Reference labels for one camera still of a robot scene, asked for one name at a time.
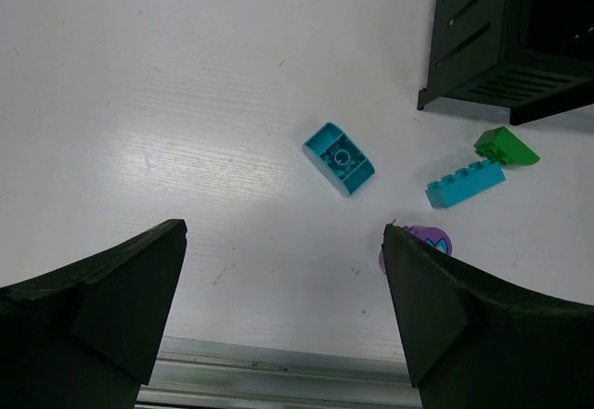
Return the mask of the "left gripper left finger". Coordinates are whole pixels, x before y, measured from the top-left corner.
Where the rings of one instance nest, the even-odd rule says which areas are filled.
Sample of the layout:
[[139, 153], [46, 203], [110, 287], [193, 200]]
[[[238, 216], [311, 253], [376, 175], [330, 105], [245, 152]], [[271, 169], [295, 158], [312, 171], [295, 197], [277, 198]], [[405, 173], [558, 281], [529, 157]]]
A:
[[132, 408], [149, 383], [187, 250], [170, 219], [1, 289], [4, 408]]

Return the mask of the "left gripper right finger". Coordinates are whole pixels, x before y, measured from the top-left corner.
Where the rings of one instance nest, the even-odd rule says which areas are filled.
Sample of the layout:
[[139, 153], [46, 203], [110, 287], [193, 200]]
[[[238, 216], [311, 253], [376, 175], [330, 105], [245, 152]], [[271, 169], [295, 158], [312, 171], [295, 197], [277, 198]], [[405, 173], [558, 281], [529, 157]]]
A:
[[425, 408], [589, 408], [593, 309], [521, 288], [384, 229], [411, 385]]

